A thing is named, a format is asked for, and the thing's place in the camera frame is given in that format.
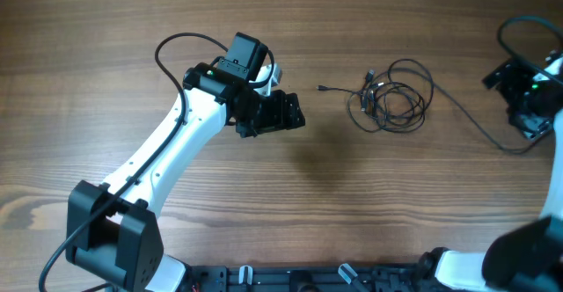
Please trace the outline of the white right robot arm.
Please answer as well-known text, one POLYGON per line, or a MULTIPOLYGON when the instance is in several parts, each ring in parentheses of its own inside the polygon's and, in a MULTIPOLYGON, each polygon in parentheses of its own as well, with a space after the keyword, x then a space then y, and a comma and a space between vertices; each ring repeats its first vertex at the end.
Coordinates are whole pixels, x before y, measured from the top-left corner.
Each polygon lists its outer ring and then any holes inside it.
POLYGON ((539 218, 498 237, 486 252, 436 248, 414 268, 418 291, 560 291, 562 289, 562 55, 534 70, 516 59, 484 78, 508 103, 509 122, 537 142, 555 135, 552 175, 539 218))

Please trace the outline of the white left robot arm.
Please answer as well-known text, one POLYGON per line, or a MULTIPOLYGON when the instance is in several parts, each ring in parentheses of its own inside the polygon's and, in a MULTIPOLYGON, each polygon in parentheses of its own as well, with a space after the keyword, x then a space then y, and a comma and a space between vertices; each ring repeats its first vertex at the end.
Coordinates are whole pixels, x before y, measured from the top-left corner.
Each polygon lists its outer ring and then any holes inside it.
POLYGON ((278 75, 268 47, 243 33, 213 62, 188 69, 141 148, 101 184, 72 190, 58 254, 106 290, 199 290, 200 272, 165 254, 157 220, 180 176, 225 127, 246 138, 304 125, 296 94, 277 88, 278 75))

